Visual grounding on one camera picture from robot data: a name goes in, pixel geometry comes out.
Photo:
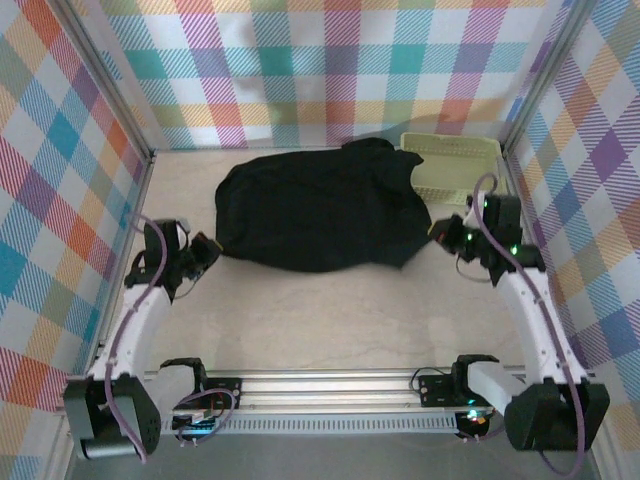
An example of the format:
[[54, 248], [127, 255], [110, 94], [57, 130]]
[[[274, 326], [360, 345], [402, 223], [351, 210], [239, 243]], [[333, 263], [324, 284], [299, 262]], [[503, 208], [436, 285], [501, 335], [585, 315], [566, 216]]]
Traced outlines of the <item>aluminium table side rail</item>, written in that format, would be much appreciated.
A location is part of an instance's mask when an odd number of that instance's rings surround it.
[[[522, 217], [523, 217], [523, 223], [524, 223], [525, 237], [530, 243], [533, 243], [535, 246], [539, 246], [538, 239], [536, 238], [536, 235], [533, 229], [533, 223], [531, 222], [528, 200], [525, 198], [525, 195], [520, 187], [516, 170], [511, 165], [511, 156], [509, 155], [506, 149], [502, 151], [502, 160], [504, 164], [505, 176], [507, 177], [509, 191], [511, 193], [516, 194], [522, 204]], [[562, 315], [558, 311], [558, 307], [556, 303], [556, 296], [555, 296], [556, 290], [553, 285], [553, 278], [551, 275], [550, 265], [547, 261], [545, 261], [545, 265], [546, 265], [545, 275], [548, 283], [547, 291], [548, 291], [548, 297], [549, 297], [549, 300], [547, 301], [547, 303], [551, 305], [551, 312], [558, 318], [559, 327], [557, 328], [557, 330], [562, 335], [566, 335], [564, 324], [562, 322]]]
[[152, 150], [142, 172], [140, 188], [135, 197], [134, 206], [128, 216], [129, 226], [124, 237], [122, 252], [116, 265], [113, 279], [110, 283], [110, 288], [108, 291], [109, 295], [105, 303], [104, 311], [97, 324], [95, 336], [89, 348], [89, 355], [84, 369], [85, 373], [90, 370], [94, 361], [99, 357], [102, 349], [106, 345], [113, 318], [117, 317], [117, 313], [115, 312], [115, 310], [119, 301], [120, 289], [123, 285], [124, 276], [127, 272], [128, 258], [131, 253], [135, 237], [134, 229], [131, 226], [133, 222], [132, 217], [136, 217], [137, 215], [142, 213], [156, 158], [157, 151]]

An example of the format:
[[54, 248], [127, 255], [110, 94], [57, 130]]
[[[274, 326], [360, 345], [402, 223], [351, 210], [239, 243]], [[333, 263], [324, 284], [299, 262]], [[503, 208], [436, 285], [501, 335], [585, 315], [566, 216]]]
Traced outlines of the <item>pale green plastic basket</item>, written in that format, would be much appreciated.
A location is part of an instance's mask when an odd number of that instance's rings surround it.
[[507, 193], [500, 172], [501, 146], [495, 139], [406, 132], [400, 149], [423, 159], [413, 170], [411, 184], [427, 205], [464, 206], [477, 180], [488, 172], [498, 178], [495, 193]]

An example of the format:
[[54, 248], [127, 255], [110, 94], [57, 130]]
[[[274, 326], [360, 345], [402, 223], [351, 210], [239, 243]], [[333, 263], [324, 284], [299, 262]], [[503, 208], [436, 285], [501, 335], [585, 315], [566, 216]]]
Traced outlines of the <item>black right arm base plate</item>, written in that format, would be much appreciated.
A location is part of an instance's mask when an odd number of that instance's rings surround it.
[[421, 375], [418, 377], [418, 393], [421, 406], [435, 407], [464, 407], [469, 400], [456, 390], [451, 375]]

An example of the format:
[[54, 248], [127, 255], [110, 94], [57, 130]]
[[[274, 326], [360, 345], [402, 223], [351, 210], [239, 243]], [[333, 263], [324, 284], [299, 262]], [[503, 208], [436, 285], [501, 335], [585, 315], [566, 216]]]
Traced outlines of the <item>aluminium frame post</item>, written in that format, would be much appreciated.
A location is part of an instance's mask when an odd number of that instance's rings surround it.
[[516, 97], [506, 121], [504, 139], [501, 142], [505, 160], [515, 153], [544, 94], [559, 73], [597, 1], [561, 1], [558, 13], [525, 77], [524, 91]]
[[95, 81], [97, 88], [105, 96], [123, 130], [132, 141], [134, 148], [147, 164], [154, 161], [154, 149], [144, 137], [134, 114], [130, 110], [107, 65], [84, 28], [81, 17], [74, 9], [71, 0], [47, 0], [49, 6], [62, 24], [71, 42], [77, 49], [87, 71]]

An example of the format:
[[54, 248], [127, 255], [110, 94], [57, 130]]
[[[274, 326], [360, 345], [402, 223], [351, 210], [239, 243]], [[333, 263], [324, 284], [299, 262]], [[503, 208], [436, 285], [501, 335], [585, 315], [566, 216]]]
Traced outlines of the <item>black t-shirt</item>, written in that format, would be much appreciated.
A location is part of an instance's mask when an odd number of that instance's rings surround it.
[[422, 158], [380, 138], [234, 166], [215, 192], [224, 255], [305, 273], [403, 268], [429, 242], [411, 176]]

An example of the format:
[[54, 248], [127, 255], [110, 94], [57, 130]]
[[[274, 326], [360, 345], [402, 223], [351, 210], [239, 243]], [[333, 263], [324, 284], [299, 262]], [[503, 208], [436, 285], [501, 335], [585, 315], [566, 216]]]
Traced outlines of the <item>long aluminium mounting rail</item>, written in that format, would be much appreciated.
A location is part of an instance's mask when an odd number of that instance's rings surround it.
[[[569, 406], [571, 395], [568, 385], [554, 384], [549, 379], [534, 384], [506, 371], [523, 383], [522, 390], [513, 395], [511, 400], [518, 399], [520, 403], [529, 406], [535, 406], [538, 402], [549, 402], [561, 409]], [[113, 396], [129, 400], [132, 406], [141, 407], [144, 411], [157, 410], [162, 414], [147, 392], [147, 385], [155, 379], [157, 372], [149, 377], [136, 377], [129, 373], [114, 374], [111, 379]], [[421, 406], [418, 377], [436, 374], [449, 373], [437, 369], [422, 369], [413, 374], [399, 370], [262, 372], [243, 375], [230, 371], [206, 372], [207, 377], [233, 377], [242, 380], [239, 405], [236, 405], [236, 399], [230, 391], [223, 390], [232, 402], [229, 410], [239, 408], [289, 413], [366, 413], [423, 408], [466, 412], [465, 407]]]

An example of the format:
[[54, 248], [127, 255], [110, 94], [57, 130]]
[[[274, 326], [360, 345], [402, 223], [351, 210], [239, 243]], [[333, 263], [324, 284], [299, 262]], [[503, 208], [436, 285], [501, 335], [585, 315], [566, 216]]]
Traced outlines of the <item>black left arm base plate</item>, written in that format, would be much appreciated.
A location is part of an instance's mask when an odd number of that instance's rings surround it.
[[208, 377], [201, 388], [202, 391], [218, 389], [217, 393], [209, 393], [198, 400], [201, 408], [212, 410], [216, 415], [221, 415], [231, 408], [231, 399], [223, 390], [228, 390], [236, 399], [236, 405], [240, 404], [242, 395], [242, 380], [233, 377]]

